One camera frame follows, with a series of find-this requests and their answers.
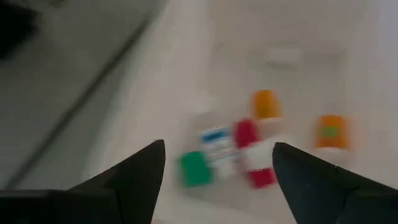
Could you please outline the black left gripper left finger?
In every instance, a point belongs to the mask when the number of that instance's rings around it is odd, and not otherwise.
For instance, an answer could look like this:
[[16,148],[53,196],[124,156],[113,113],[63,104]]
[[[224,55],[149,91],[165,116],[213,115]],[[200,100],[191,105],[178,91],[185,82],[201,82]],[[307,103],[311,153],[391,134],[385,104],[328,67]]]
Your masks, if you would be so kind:
[[72,189],[112,190],[123,224],[151,224],[164,168],[165,142],[158,139]]

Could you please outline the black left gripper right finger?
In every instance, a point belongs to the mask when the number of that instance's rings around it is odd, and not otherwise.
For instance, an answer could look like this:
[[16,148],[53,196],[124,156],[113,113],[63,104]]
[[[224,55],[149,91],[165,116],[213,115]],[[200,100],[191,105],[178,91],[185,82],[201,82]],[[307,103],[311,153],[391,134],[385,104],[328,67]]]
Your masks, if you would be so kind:
[[398,190],[284,142],[272,161],[297,224],[398,224]]

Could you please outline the orange pill bottle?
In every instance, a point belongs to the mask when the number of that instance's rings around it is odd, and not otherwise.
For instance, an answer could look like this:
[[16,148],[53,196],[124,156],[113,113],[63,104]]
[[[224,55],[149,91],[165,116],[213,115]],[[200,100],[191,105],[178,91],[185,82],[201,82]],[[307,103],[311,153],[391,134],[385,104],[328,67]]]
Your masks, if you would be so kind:
[[349,122],[340,115],[321,115],[315,126],[315,154],[332,164],[345,165],[349,162],[352,150]]
[[282,112],[277,95],[272,90],[257,90],[252,96],[252,115],[261,136],[269,138],[282,131]]

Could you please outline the small white labelled bottle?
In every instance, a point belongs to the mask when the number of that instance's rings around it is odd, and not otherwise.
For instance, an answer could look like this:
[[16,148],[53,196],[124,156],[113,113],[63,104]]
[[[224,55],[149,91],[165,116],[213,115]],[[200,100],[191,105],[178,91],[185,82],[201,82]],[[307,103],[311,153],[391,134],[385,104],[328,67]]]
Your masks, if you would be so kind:
[[236,174],[237,150],[229,127],[204,130],[199,134],[201,150],[217,179],[227,179]]

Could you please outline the white plastic basket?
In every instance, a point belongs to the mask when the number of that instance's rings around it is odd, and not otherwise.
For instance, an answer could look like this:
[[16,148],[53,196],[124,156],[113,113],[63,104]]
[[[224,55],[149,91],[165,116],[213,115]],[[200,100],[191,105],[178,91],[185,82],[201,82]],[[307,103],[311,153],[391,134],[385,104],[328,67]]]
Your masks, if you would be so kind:
[[345,116],[344,167],[398,188],[398,0],[169,0],[129,59],[84,176],[163,139],[156,223],[293,223],[276,185],[178,182],[196,130],[249,116],[260,89],[277,92],[284,139],[304,150],[318,116]]

